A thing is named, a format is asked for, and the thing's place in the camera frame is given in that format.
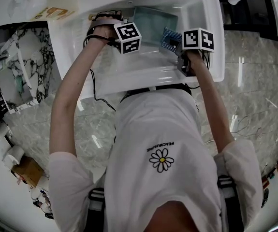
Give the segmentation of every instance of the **white cube with black marker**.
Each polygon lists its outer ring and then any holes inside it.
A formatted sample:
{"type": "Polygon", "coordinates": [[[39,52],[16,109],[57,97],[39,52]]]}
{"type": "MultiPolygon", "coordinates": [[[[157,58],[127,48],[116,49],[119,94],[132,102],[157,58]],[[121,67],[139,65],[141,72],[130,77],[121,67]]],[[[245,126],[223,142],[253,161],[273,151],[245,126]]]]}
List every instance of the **white cube with black marker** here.
{"type": "Polygon", "coordinates": [[[183,50],[200,49],[214,52],[214,35],[202,28],[185,30],[182,33],[183,50]]]}
{"type": "Polygon", "coordinates": [[[142,36],[133,22],[128,24],[115,24],[114,29],[120,40],[119,51],[121,54],[140,50],[142,36]]]}

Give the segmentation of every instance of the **black pants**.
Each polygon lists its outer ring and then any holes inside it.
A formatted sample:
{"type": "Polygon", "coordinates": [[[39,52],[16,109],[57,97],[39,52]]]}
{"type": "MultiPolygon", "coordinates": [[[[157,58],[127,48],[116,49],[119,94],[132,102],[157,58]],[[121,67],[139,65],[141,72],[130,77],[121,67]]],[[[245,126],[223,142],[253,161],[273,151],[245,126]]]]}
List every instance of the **black pants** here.
{"type": "MultiPolygon", "coordinates": [[[[175,89],[181,89],[187,93],[189,93],[191,95],[191,90],[188,86],[186,86],[185,84],[179,83],[179,84],[170,84],[170,85],[163,85],[163,86],[157,86],[156,90],[161,90],[161,89],[168,89],[168,88],[175,88],[175,89]]],[[[124,96],[124,98],[121,100],[121,102],[126,99],[127,97],[130,97],[132,95],[137,95],[137,94],[141,94],[144,92],[149,92],[149,88],[141,88],[141,89],[136,89],[136,90],[130,90],[127,91],[126,95],[124,96]]]]}

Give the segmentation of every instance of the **sink basin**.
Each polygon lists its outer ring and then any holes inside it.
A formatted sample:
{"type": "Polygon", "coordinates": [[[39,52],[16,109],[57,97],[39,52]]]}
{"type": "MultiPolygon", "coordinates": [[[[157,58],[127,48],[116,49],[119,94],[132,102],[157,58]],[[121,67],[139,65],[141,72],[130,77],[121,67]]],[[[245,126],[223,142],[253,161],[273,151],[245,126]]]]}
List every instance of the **sink basin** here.
{"type": "MultiPolygon", "coordinates": [[[[214,32],[215,52],[211,54],[210,72],[214,81],[224,78],[224,34],[218,0],[78,0],[79,12],[67,21],[50,21],[49,31],[58,69],[63,78],[83,48],[89,28],[89,14],[121,10],[133,19],[134,8],[145,6],[178,16],[177,31],[204,28],[214,32]]],[[[97,96],[131,89],[174,83],[196,82],[176,68],[177,58],[170,59],[159,47],[142,43],[139,52],[121,55],[106,46],[92,66],[96,76],[97,96]]],[[[88,75],[80,98],[93,96],[92,79],[88,75]]]]}

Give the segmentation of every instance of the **floor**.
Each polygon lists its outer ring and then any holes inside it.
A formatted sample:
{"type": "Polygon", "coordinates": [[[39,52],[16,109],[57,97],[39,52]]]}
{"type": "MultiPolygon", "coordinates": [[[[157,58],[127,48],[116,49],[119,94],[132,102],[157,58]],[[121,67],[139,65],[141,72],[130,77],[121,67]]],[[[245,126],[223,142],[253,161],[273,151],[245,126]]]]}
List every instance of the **floor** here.
{"type": "MultiPolygon", "coordinates": [[[[262,39],[258,33],[226,31],[225,46],[225,79],[217,87],[228,110],[231,132],[254,143],[260,168],[268,172],[278,159],[278,42],[262,39]]],[[[123,95],[104,98],[117,107],[123,95]]],[[[214,155],[216,147],[200,90],[193,96],[200,109],[203,140],[214,155]]],[[[45,170],[53,100],[54,94],[38,106],[5,117],[12,141],[45,170]]],[[[101,172],[115,136],[114,112],[93,99],[83,100],[82,105],[84,111],[76,111],[74,119],[77,155],[88,169],[101,172]]]]}

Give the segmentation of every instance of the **brown box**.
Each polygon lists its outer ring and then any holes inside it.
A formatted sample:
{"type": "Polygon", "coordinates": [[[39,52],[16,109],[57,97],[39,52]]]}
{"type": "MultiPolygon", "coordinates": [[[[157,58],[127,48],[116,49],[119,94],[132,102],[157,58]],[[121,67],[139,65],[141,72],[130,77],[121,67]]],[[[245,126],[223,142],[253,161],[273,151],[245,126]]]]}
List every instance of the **brown box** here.
{"type": "Polygon", "coordinates": [[[20,164],[15,165],[12,171],[22,176],[33,187],[37,186],[44,172],[33,158],[26,156],[22,157],[20,164]]]}

